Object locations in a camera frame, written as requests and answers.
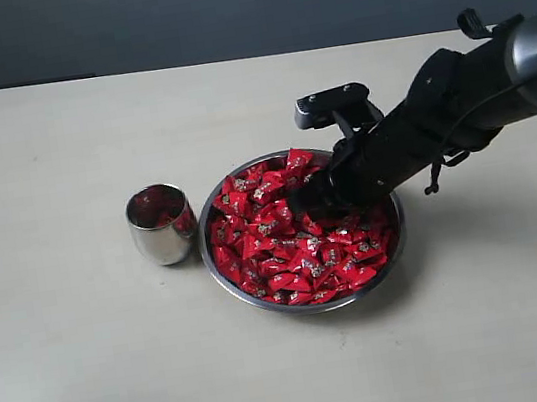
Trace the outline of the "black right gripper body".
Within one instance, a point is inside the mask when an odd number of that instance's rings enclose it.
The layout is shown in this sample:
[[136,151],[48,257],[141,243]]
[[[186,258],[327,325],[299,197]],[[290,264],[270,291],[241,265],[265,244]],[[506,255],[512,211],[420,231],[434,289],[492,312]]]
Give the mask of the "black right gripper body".
[[412,119],[401,103],[367,133],[336,150],[312,180],[315,204],[326,212],[374,206],[440,156],[441,135]]

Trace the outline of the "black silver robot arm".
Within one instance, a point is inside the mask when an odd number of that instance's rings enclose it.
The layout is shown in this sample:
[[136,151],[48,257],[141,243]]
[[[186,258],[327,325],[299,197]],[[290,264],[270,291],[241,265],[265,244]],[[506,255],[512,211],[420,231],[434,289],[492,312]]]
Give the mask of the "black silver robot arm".
[[299,129],[337,125],[342,139],[322,169],[288,197],[296,213],[321,219],[367,209],[430,170],[425,193],[439,191],[443,167],[484,150],[501,130],[537,115],[537,15],[516,14],[486,28],[467,8],[457,17],[479,46],[438,49],[404,100],[384,114],[368,87],[351,82],[296,102]]

